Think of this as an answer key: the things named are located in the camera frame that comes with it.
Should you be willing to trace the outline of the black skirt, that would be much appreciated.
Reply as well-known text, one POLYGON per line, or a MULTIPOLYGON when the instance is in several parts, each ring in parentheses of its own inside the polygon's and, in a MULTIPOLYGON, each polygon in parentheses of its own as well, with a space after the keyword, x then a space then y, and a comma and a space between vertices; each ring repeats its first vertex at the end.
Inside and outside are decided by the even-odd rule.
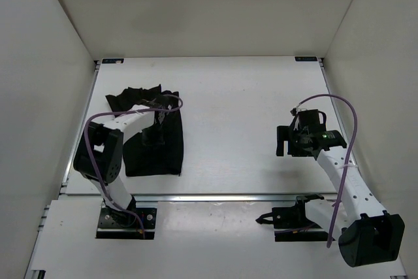
MULTIPOLYGON (((128 111, 135 105, 172 109, 179 105, 177 91, 162 90, 160 85, 150 89, 125 88, 119 95, 107 95, 112 112, 128 111)), ((162 127, 165 143, 162 146, 144 146, 142 132, 137 133, 123 145, 125 175, 128 177, 173 174, 182 171, 184 137, 181 112, 156 112, 156 124, 162 127)))

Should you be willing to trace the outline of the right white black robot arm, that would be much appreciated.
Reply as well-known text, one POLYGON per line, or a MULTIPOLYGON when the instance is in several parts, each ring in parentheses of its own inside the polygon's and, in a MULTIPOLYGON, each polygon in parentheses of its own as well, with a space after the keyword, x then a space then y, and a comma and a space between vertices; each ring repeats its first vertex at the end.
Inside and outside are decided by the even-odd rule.
POLYGON ((336 188, 334 204, 313 193, 299 195, 289 209, 272 210, 274 227, 299 232, 309 225, 327 232, 328 243, 336 241, 350 267, 394 261, 398 258, 405 223, 390 214, 372 195, 337 130, 321 122, 292 123, 277 128, 276 155, 312 157, 336 188))

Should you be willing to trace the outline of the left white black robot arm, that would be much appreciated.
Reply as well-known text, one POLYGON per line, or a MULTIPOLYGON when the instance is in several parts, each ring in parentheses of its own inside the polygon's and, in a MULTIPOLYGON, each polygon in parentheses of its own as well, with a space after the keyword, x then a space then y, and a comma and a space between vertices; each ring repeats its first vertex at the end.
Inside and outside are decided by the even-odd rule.
POLYGON ((144 225, 135 198, 120 178, 123 145, 137 133, 161 125, 168 114, 177 110, 149 103, 125 112, 95 114, 85 123, 73 168, 98 189, 110 217, 126 229, 143 229, 144 225))

